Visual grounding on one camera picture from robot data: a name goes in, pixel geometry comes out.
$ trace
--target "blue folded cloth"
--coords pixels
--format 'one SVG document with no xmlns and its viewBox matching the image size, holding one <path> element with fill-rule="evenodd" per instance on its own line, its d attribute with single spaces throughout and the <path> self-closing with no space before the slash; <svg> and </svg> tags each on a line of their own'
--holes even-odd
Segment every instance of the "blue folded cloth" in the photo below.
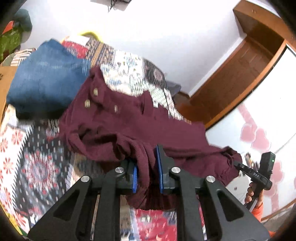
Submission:
<svg viewBox="0 0 296 241">
<path fill-rule="evenodd" d="M 76 58 L 59 42 L 46 41 L 18 67 L 6 102 L 19 114 L 48 118 L 47 113 L 68 107 L 90 66 L 89 60 Z"/>
</svg>

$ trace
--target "maroon shirt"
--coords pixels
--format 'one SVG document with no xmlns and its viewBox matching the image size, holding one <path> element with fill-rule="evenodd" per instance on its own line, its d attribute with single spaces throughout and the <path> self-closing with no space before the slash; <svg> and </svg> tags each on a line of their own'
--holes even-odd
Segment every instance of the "maroon shirt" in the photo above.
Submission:
<svg viewBox="0 0 296 241">
<path fill-rule="evenodd" d="M 224 185 L 238 176 L 233 160 L 242 161 L 229 147 L 210 146 L 202 123 L 190 125 L 169 118 L 162 106 L 155 108 L 148 91 L 139 97 L 112 91 L 98 66 L 91 69 L 59 127 L 67 146 L 90 160 L 116 165 L 126 157 L 137 160 L 138 190 L 127 197 L 135 208 L 170 209 L 175 205 L 173 197 L 159 192 L 157 144 L 163 145 L 178 167 L 199 177 L 212 175 Z"/>
</svg>

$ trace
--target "button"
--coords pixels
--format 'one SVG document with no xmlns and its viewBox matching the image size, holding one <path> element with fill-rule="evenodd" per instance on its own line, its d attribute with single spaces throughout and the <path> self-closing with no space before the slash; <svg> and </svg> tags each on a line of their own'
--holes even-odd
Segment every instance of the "button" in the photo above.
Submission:
<svg viewBox="0 0 296 241">
<path fill-rule="evenodd" d="M 94 96 L 98 96 L 98 88 L 94 88 Z"/>
<path fill-rule="evenodd" d="M 84 107 L 85 107 L 85 108 L 90 108 L 90 107 L 91 107 L 91 101 L 90 101 L 90 100 L 86 100 L 86 101 L 84 102 Z"/>
</svg>

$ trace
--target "orange sleeve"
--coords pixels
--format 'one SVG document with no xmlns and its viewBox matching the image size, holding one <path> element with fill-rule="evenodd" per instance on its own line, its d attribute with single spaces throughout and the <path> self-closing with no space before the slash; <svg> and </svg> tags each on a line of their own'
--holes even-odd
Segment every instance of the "orange sleeve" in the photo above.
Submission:
<svg viewBox="0 0 296 241">
<path fill-rule="evenodd" d="M 263 213 L 263 203 L 259 207 L 254 207 L 252 214 L 255 216 L 255 218 L 258 219 L 259 222 L 261 222 L 262 218 L 262 213 Z M 268 231 L 270 236 L 274 236 L 275 232 Z"/>
</svg>

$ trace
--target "pink heart decoration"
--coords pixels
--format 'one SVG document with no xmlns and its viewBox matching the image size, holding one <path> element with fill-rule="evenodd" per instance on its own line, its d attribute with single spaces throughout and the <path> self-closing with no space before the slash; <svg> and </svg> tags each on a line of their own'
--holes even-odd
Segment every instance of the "pink heart decoration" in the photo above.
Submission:
<svg viewBox="0 0 296 241">
<path fill-rule="evenodd" d="M 253 142 L 255 141 L 256 135 L 252 131 L 252 126 L 250 124 L 244 124 L 241 131 L 240 139 L 244 142 Z"/>
<path fill-rule="evenodd" d="M 252 143 L 251 148 L 259 151 L 268 151 L 270 149 L 270 141 L 266 138 L 266 132 L 262 128 L 257 129 L 256 138 Z"/>
</svg>

